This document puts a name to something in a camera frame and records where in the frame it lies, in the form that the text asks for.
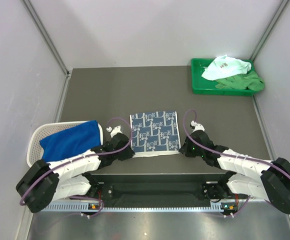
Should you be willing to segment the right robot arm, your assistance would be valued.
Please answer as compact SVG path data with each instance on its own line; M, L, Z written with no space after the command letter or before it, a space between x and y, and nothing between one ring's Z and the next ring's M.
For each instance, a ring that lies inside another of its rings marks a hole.
M226 173L218 181L218 192L224 198L234 194L248 195L269 202L290 215L290 162L256 159L232 149L215 145L201 129L187 135L179 152L188 158L201 157L211 167Z

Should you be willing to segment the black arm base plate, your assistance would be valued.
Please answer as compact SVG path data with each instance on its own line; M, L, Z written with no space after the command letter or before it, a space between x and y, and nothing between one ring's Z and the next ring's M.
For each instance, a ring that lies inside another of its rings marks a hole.
M226 192L215 183L204 182L184 182L184 181L152 181L152 182L104 182L93 184L86 194L88 197L97 197L103 201L120 200L123 196L146 197L167 196L175 198L177 196L191 196L195 199L221 200L231 199L232 193Z

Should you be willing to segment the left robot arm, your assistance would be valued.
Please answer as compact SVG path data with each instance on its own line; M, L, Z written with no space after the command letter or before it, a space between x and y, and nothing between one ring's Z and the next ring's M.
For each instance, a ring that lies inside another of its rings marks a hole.
M19 204L38 213L60 199L94 198L99 187L89 173L108 167L116 160L131 159L135 153L130 144L131 139L118 132L110 141L76 156L53 162L36 161L15 187L20 195Z

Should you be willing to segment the white blue patterned towel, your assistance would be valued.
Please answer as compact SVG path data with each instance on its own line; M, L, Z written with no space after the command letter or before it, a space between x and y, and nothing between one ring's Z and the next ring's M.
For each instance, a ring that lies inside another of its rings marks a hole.
M176 155L181 148L176 111L151 111L129 116L131 148L136 158Z

